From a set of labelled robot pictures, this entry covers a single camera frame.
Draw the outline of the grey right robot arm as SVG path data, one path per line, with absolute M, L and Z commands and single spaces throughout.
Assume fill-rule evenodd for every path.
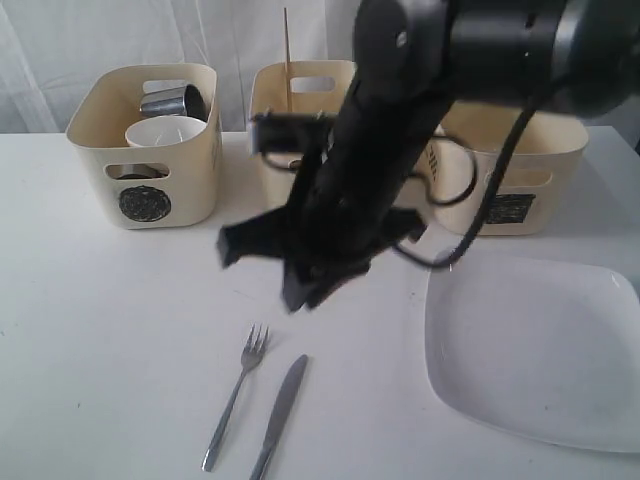
M 458 101 L 517 106 L 487 190 L 458 246 L 468 250 L 507 166 L 540 111 L 600 116 L 639 91 L 635 1 L 364 1 L 353 31 L 355 73 L 334 115 L 260 113 L 254 152 L 301 157 L 286 202 L 226 225 L 223 266 L 245 256 L 283 263 L 289 311 L 315 308 L 368 272 L 380 253 L 416 240 L 425 223 L 394 202 Z

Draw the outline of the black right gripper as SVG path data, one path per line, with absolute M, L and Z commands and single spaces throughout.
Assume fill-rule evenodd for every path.
M 247 256 L 282 260 L 282 299 L 290 313 L 315 309 L 365 275 L 375 256 L 421 227 L 409 214 L 398 235 L 385 230 L 399 191 L 453 101 L 442 76 L 411 85 L 355 75 L 326 160 L 296 178 L 299 197 L 288 209 L 286 235 L 284 207 L 225 225 L 216 243 L 221 266 Z

